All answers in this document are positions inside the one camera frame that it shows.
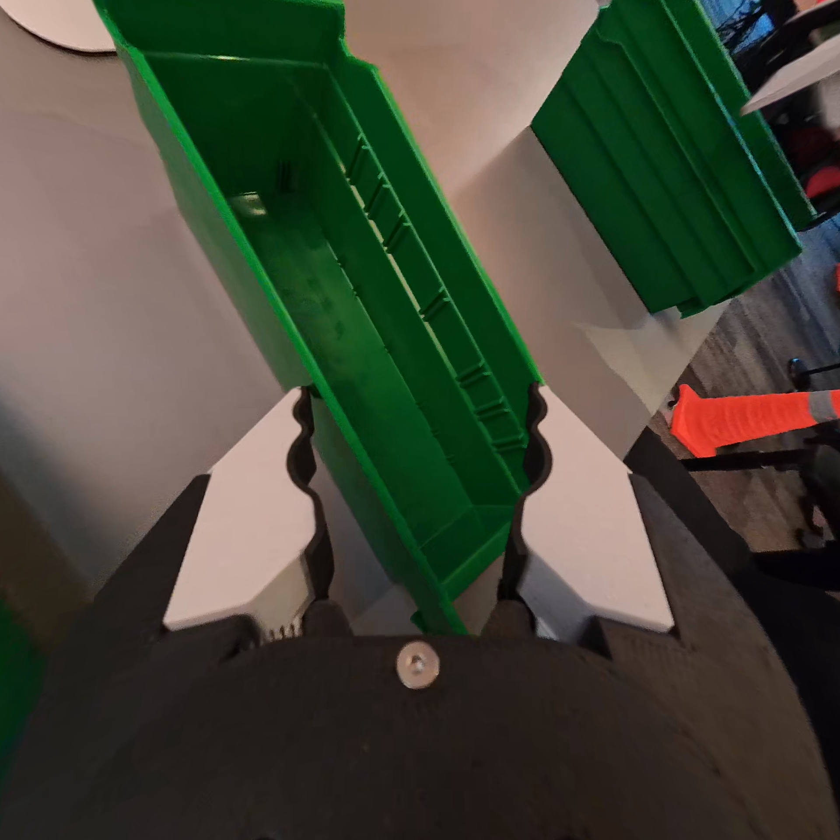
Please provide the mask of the orange traffic cone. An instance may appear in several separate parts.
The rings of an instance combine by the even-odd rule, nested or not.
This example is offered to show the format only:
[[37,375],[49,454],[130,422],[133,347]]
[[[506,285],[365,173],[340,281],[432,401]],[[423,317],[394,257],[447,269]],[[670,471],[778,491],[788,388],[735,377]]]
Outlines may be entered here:
[[670,433],[697,458],[720,448],[837,421],[839,391],[700,397],[679,388]]

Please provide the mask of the green plastic bin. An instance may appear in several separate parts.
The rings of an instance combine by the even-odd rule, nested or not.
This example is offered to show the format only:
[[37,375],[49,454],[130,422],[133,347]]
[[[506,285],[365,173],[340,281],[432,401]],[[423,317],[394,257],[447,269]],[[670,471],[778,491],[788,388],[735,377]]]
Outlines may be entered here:
[[537,365],[341,2],[94,3],[176,205],[432,634],[505,549]]
[[817,217],[698,2],[601,8],[531,127],[647,310],[687,318]]

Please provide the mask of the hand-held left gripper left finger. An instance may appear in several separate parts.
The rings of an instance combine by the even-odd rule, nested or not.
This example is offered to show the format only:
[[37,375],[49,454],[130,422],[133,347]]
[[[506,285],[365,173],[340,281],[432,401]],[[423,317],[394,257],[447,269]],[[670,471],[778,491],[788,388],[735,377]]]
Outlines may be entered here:
[[334,559],[312,447],[312,397],[291,389],[209,473],[164,613],[170,631],[246,616],[300,631],[329,599]]

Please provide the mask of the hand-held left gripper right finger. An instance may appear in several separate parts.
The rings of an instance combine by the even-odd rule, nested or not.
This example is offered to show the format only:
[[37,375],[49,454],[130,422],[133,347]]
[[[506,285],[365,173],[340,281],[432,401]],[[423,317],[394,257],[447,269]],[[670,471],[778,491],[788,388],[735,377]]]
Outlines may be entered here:
[[526,429],[498,600],[523,604],[538,635],[560,642],[595,618],[672,631],[630,470],[546,385],[528,388]]

